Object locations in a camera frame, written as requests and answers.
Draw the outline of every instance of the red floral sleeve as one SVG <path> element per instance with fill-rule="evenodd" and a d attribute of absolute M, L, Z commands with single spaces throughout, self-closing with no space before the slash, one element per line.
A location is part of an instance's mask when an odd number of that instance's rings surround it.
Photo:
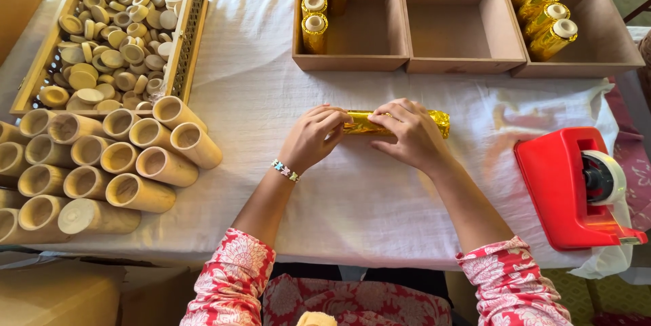
<path fill-rule="evenodd" d="M 570 313 L 555 302 L 560 295 L 519 237 L 459 254 L 457 261 L 478 287 L 480 325 L 570 325 Z"/>
<path fill-rule="evenodd" d="M 276 253 L 250 235 L 229 228 L 195 284 L 197 298 L 180 326 L 256 325 Z"/>

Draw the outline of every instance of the white tablecloth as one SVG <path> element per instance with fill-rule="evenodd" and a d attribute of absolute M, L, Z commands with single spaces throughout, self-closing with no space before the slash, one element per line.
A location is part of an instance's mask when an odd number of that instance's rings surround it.
<path fill-rule="evenodd" d="M 589 252 L 561 253 L 549 246 L 512 147 L 519 139 L 563 127 L 593 126 L 612 148 L 617 125 L 603 97 L 609 90 L 605 80 L 303 72 L 291 59 L 293 4 L 210 0 L 190 107 L 221 147 L 220 166 L 202 171 L 193 186 L 177 189 L 176 205 L 167 213 L 144 214 L 130 235 L 79 235 L 64 245 L 39 248 L 205 260 L 302 112 L 323 102 L 373 110 L 407 97 L 450 114 L 450 150 L 532 246 L 542 267 L 573 267 L 588 258 Z M 9 68 L 5 65 L 0 77 Z M 458 240 L 432 183 L 368 148 L 368 140 L 346 137 L 305 173 L 281 223 L 279 260 L 457 269 Z"/>

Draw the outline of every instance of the red tape dispenser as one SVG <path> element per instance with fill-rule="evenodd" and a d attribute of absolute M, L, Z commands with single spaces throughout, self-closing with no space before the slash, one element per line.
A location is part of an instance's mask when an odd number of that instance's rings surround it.
<path fill-rule="evenodd" d="M 557 251 L 639 245 L 644 232 L 623 227 L 626 176 L 593 127 L 561 129 L 514 147 L 549 244 Z"/>

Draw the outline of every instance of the floral shirt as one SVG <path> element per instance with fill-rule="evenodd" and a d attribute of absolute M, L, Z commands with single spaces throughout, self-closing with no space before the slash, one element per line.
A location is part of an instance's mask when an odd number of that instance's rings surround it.
<path fill-rule="evenodd" d="M 334 316 L 340 326 L 451 325 L 443 298 L 396 284 L 273 279 L 275 252 L 250 235 L 230 228 L 195 284 L 181 326 L 293 326 L 305 311 Z M 529 246 L 519 237 L 478 248 L 457 260 L 478 286 L 479 325 L 570 325 L 560 296 L 540 275 Z"/>

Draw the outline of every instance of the wooden box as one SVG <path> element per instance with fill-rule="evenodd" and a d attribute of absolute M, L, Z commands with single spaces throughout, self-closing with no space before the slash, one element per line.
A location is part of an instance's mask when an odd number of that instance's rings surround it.
<path fill-rule="evenodd" d="M 0 18 L 0 65 L 4 63 L 7 55 L 25 27 L 37 11 L 41 0 L 0 0 L 3 17 Z"/>
<path fill-rule="evenodd" d="M 60 50 L 57 46 L 62 40 L 68 40 L 68 34 L 59 26 L 61 14 L 73 14 L 77 16 L 79 9 L 77 4 L 81 0 L 61 0 L 61 5 L 52 20 L 52 28 L 49 35 L 43 40 L 27 76 L 21 83 L 10 113 L 16 117 L 22 117 L 29 111 L 36 108 L 47 108 L 38 99 L 38 91 L 48 85 L 56 85 L 53 75 L 61 72 L 62 61 Z M 190 97 L 190 88 L 194 74 L 197 54 L 199 53 L 199 42 L 203 30 L 203 23 L 208 10 L 208 0 L 183 0 L 181 11 L 176 25 L 174 39 L 174 52 L 170 54 L 167 61 L 167 72 L 164 83 L 167 83 L 165 95 L 174 95 L 187 103 Z M 52 110 L 53 112 L 66 112 L 65 110 Z M 87 117 L 103 117 L 109 112 L 94 110 L 72 110 L 68 111 Z M 138 115 L 151 115 L 151 110 L 134 111 Z"/>
<path fill-rule="evenodd" d="M 403 0 L 407 73 L 497 74 L 525 63 L 509 0 Z"/>
<path fill-rule="evenodd" d="M 304 71 L 394 71 L 408 59 L 402 0 L 348 0 L 328 16 L 327 55 L 303 50 L 301 2 L 294 4 L 292 59 Z"/>
<path fill-rule="evenodd" d="M 645 65 L 613 0 L 560 0 L 570 9 L 578 28 L 577 39 L 549 61 L 531 61 L 511 70 L 517 78 L 605 78 Z M 510 3 L 511 17 L 516 9 Z M 525 47 L 522 32 L 518 38 Z"/>

